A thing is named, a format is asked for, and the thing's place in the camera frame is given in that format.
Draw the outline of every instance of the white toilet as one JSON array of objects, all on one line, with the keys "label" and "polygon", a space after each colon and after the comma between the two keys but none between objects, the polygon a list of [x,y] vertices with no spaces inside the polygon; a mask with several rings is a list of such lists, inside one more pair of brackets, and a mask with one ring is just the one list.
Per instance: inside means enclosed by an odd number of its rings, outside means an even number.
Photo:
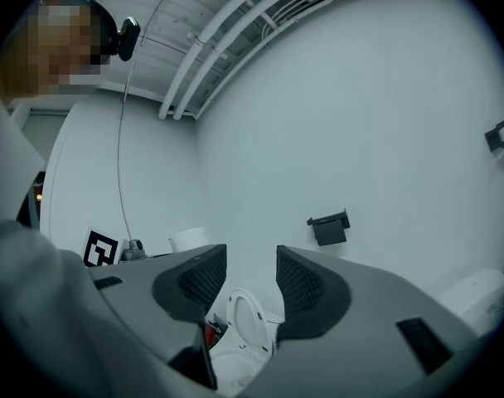
[{"label": "white toilet", "polygon": [[210,350],[217,392],[236,396],[259,373],[275,351],[276,330],[284,320],[264,311],[254,295],[236,289],[226,304],[228,330]]},{"label": "white toilet", "polygon": [[497,330],[504,319],[504,273],[498,269],[480,269],[436,299],[481,337]]}]

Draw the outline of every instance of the wall-mounted holder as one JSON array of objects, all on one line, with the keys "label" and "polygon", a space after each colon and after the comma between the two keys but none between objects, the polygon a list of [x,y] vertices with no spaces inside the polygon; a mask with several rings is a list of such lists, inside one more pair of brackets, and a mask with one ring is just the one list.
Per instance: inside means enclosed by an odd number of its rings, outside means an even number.
[{"label": "wall-mounted holder", "polygon": [[490,148],[490,152],[497,149],[504,149],[504,140],[501,137],[501,129],[504,127],[504,121],[497,124],[497,126],[484,134],[487,140],[487,145]]},{"label": "wall-mounted holder", "polygon": [[308,226],[313,226],[315,239],[319,246],[334,245],[347,241],[345,229],[350,228],[350,222],[346,210],[333,216],[324,216],[314,220],[308,219]]}]

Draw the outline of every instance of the black and white tag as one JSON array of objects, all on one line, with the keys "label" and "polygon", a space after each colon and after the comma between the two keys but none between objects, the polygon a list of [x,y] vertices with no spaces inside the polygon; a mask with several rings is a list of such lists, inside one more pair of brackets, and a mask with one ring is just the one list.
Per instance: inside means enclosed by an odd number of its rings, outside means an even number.
[{"label": "black and white tag", "polygon": [[117,264],[123,252],[124,240],[90,226],[86,233],[83,261],[87,267]]}]

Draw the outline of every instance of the cable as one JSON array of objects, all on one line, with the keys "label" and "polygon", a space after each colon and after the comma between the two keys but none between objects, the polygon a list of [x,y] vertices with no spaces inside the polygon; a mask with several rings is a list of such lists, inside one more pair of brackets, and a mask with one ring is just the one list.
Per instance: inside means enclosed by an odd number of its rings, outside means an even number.
[{"label": "cable", "polygon": [[[173,47],[173,46],[169,46],[168,44],[166,44],[166,43],[162,43],[161,41],[155,40],[154,38],[147,37],[147,39],[148,39],[149,41],[154,41],[155,43],[161,44],[162,46],[165,46],[165,47],[168,47],[168,48],[170,48],[170,49],[172,49],[172,50],[174,50],[174,51],[177,51],[178,53],[182,53],[183,55],[185,55],[185,54],[186,54],[186,52],[185,52],[185,51],[182,51],[182,50],[180,50],[180,49],[177,49],[176,47]],[[198,62],[198,63],[200,63],[200,64],[202,63],[202,61],[201,61],[200,59],[195,59],[195,61],[196,61],[196,62]],[[218,69],[214,68],[213,66],[211,67],[211,69],[212,69],[214,72],[216,72],[217,74],[219,74],[219,75],[223,75],[223,72],[221,72],[220,70],[218,70]]]},{"label": "cable", "polygon": [[153,11],[153,14],[149,18],[148,24],[145,27],[145,34],[142,36],[142,41],[140,42],[139,46],[137,47],[138,52],[136,52],[133,55],[134,63],[133,67],[131,68],[130,72],[128,73],[128,78],[127,82],[125,83],[125,90],[124,90],[124,95],[123,95],[123,100],[121,102],[121,116],[119,117],[119,128],[118,128],[118,162],[117,162],[117,167],[118,167],[118,186],[119,186],[119,202],[121,203],[121,212],[123,213],[123,219],[125,221],[125,226],[127,227],[127,234],[128,234],[128,239],[132,240],[133,237],[130,234],[130,228],[128,227],[128,221],[127,221],[127,215],[125,214],[125,205],[123,202],[123,188],[121,187],[121,165],[119,163],[120,161],[120,152],[121,152],[121,126],[123,125],[123,115],[125,111],[125,101],[127,100],[127,93],[128,93],[128,87],[130,85],[130,79],[132,78],[132,74],[134,72],[134,68],[136,67],[136,63],[138,63],[138,53],[139,49],[143,47],[143,44],[145,44],[145,40],[150,40],[148,38],[148,33],[151,29],[151,26],[153,25],[153,21],[156,19],[157,13],[160,11],[160,8],[163,6],[163,4],[167,0],[160,0],[160,3],[156,6],[156,8]]},{"label": "cable", "polygon": [[123,219],[125,220],[125,225],[127,226],[128,239],[132,240],[133,237],[130,234],[130,229],[128,228],[127,216],[125,215],[125,206],[123,204],[123,188],[121,187],[121,168],[119,164],[119,152],[121,149],[121,126],[123,125],[123,111],[125,109],[125,99],[121,102],[121,116],[119,118],[119,130],[118,130],[118,185],[119,185],[119,201],[121,202],[121,212],[123,213]]}]

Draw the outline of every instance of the black wall bracket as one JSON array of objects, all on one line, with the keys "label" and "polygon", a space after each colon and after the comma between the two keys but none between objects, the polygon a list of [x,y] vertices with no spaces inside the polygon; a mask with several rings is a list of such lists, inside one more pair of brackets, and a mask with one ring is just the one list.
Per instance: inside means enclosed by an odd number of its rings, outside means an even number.
[{"label": "black wall bracket", "polygon": [[504,140],[501,138],[501,129],[504,127],[504,121],[497,124],[497,126],[484,134],[487,140],[487,145],[490,148],[490,152],[497,149],[504,149]]},{"label": "black wall bracket", "polygon": [[350,221],[345,209],[338,214],[316,220],[311,217],[308,219],[308,226],[313,226],[319,246],[334,245],[347,241],[344,230],[350,228]]}]

